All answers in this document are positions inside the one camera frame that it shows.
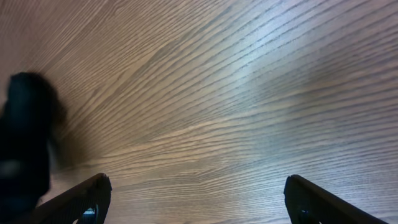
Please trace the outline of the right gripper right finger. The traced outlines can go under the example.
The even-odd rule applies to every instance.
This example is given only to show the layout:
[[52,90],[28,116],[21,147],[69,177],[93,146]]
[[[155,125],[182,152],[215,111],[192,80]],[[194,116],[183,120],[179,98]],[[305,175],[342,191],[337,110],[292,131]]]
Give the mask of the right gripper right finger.
[[293,224],[386,224],[299,175],[287,177],[284,196]]

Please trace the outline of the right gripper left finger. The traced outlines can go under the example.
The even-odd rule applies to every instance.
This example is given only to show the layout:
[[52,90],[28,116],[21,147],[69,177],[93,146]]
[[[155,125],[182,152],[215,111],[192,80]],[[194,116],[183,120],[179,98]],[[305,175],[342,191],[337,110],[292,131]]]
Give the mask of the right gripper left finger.
[[12,224],[103,224],[111,191],[109,177],[99,173],[13,220]]

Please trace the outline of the black t-shirt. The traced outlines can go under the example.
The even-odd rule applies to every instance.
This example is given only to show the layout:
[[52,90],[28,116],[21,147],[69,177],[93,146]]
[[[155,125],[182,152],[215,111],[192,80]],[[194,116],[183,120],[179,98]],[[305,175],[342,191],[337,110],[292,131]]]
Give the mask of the black t-shirt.
[[1,221],[32,211],[50,188],[57,94],[38,73],[12,75],[1,115]]

